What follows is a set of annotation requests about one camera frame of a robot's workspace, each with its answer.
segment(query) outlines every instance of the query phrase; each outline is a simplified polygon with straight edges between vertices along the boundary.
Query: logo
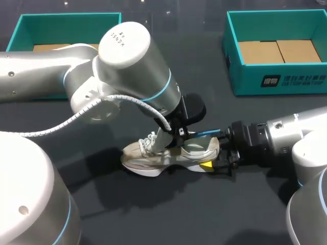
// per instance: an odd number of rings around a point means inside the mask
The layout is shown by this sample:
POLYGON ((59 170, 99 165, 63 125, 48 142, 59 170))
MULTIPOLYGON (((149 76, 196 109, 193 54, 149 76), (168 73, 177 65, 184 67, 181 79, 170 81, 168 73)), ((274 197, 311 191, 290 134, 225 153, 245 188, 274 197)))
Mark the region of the logo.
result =
POLYGON ((280 75, 266 75, 262 79, 261 87, 277 87, 280 79, 280 75))

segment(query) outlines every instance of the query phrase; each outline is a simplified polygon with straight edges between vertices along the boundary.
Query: white sneaker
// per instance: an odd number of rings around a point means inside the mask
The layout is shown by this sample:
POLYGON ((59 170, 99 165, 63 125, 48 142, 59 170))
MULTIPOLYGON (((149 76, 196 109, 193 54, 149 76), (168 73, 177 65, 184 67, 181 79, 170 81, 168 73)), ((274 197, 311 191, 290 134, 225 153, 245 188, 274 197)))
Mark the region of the white sneaker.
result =
POLYGON ((136 174, 148 177, 160 175, 171 165, 181 165, 194 172, 213 171, 212 168, 200 164, 210 162, 218 157, 219 141, 216 137, 202 136, 189 139, 185 141, 183 147, 155 152, 152 149, 158 140, 160 139, 152 132, 147 138, 125 147, 121 157, 123 166, 136 174))

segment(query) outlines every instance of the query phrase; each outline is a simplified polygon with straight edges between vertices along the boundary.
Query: black surface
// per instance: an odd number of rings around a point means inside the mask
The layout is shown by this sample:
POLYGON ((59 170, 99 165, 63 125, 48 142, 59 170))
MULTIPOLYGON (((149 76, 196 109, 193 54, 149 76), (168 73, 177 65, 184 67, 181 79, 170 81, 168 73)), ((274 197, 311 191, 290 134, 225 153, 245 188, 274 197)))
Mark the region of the black surface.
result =
MULTIPOLYGON (((239 119, 257 123, 327 104, 324 95, 235 97, 219 43, 227 10, 320 8, 314 0, 67 2, 0 1, 6 23, 1 50, 20 13, 122 11, 123 20, 139 21, 153 33, 182 92, 203 97, 207 115, 191 130, 226 128, 239 119)), ((72 115, 63 101, 3 104, 0 113, 4 131, 42 130, 72 115)), ((124 104, 107 126, 80 125, 37 140, 80 208, 81 245, 291 244, 285 210, 297 187, 290 162, 275 160, 273 168, 248 163, 231 179, 179 168, 142 178, 122 170, 119 156, 149 129, 156 131, 156 123, 124 104)))

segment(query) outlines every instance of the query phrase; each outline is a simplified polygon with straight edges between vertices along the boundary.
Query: blue ring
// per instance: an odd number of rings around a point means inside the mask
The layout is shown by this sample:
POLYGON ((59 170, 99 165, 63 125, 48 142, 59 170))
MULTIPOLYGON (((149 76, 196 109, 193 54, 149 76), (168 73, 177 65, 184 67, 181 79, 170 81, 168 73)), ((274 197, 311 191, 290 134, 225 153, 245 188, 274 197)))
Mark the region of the blue ring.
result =
POLYGON ((299 180, 297 180, 298 184, 302 187, 303 185, 299 182, 299 180))
POLYGON ((66 227, 67 227, 67 225, 68 225, 69 219, 70 219, 70 217, 71 217, 71 208, 72 208, 72 207, 71 207, 71 195, 68 195, 68 196, 69 196, 69 210, 68 210, 67 220, 66 220, 66 223, 65 223, 65 225, 63 226, 63 228, 62 228, 62 230, 61 230, 59 236, 57 237, 57 239, 54 241, 54 243, 53 243, 52 245, 56 245, 56 244, 58 243, 58 241, 61 239, 63 233, 64 233, 65 230, 66 230, 66 227))
POLYGON ((153 100, 153 99, 157 98, 158 96, 160 96, 165 91, 165 89, 168 87, 171 77, 172 77, 172 73, 169 69, 169 78, 168 78, 167 84, 163 87, 163 89, 159 93, 155 94, 154 96, 147 98, 147 99, 140 100, 140 101, 146 102, 146 101, 153 100))
POLYGON ((325 214, 327 215, 327 207, 326 207, 326 203, 325 203, 325 201, 323 199, 323 196, 322 196, 322 187, 321 187, 322 177, 323 177, 323 174, 325 173, 326 169, 327 168, 325 168, 325 170, 322 172, 322 174, 320 175, 320 178, 319 178, 319 197, 320 197, 322 208, 325 211, 325 214))

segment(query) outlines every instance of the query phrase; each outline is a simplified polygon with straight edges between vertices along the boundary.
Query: metal screw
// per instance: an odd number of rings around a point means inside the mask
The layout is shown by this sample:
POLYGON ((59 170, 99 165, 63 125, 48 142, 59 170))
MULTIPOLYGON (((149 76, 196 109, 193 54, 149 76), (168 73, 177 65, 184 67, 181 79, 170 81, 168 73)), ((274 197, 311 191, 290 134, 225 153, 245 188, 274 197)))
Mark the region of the metal screw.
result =
POLYGON ((275 125, 275 128, 277 128, 277 129, 280 129, 282 127, 283 127, 283 125, 280 122, 275 125))

